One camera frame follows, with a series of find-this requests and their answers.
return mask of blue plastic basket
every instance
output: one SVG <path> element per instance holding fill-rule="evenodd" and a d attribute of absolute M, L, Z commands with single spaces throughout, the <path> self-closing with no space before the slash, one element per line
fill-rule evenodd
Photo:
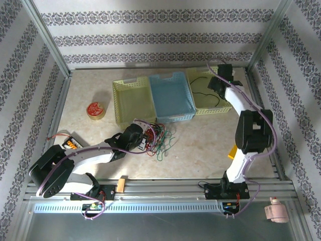
<path fill-rule="evenodd" d="M 196 113 L 190 87 L 183 72 L 148 77 L 158 123 L 192 119 Z"/>

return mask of yellow plastic basket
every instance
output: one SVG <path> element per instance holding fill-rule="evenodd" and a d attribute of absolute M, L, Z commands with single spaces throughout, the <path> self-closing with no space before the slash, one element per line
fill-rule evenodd
<path fill-rule="evenodd" d="M 212 66 L 212 68 L 217 73 L 218 67 Z M 196 115 L 226 113 L 232 108 L 229 102 L 222 100 L 218 94 L 207 88 L 213 77 L 208 67 L 188 68 L 186 74 L 192 90 Z"/>
<path fill-rule="evenodd" d="M 112 83 L 117 125 L 126 129 L 135 118 L 155 122 L 150 84 L 147 76 Z"/>

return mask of patterned wallpaper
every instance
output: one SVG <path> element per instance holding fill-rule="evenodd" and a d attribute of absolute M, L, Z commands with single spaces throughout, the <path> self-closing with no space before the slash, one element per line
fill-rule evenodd
<path fill-rule="evenodd" d="M 34 2 L 71 69 L 136 62 L 157 66 L 211 57 L 245 65 L 279 4 L 279 0 Z"/>
<path fill-rule="evenodd" d="M 10 239 L 64 76 L 19 0 L 0 0 L 0 240 Z"/>
<path fill-rule="evenodd" d="M 320 3 L 294 1 L 254 73 L 278 127 L 278 153 L 313 240 L 321 240 Z"/>

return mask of perforated metal strip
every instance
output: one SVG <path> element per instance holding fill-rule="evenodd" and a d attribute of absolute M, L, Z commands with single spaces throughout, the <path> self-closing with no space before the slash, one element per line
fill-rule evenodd
<path fill-rule="evenodd" d="M 34 213 L 79 213 L 84 202 L 37 203 Z M 110 203 L 105 213 L 187 213 L 220 212 L 222 205 L 209 203 Z"/>

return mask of beige table surface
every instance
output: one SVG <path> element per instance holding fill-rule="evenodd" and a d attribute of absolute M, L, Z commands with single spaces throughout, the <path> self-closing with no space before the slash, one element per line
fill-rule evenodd
<path fill-rule="evenodd" d="M 58 132 L 68 132 L 84 145 L 95 145 L 112 137 L 120 128 L 115 123 L 112 82 L 142 75 L 182 71 L 183 69 L 104 69 L 76 70 L 61 117 Z M 240 80 L 247 93 L 248 85 L 243 68 L 235 68 L 235 80 Z M 91 120 L 86 107 L 91 102 L 104 103 L 106 115 Z M 228 113 L 198 115 L 192 120 L 166 124 L 173 133 L 175 145 L 163 161 L 147 154 L 129 155 L 112 163 L 88 168 L 96 178 L 221 178 L 232 160 L 227 157 L 235 141 L 238 115 Z M 56 137 L 62 144 L 66 137 Z M 257 159 L 248 177 L 274 177 L 269 158 Z"/>

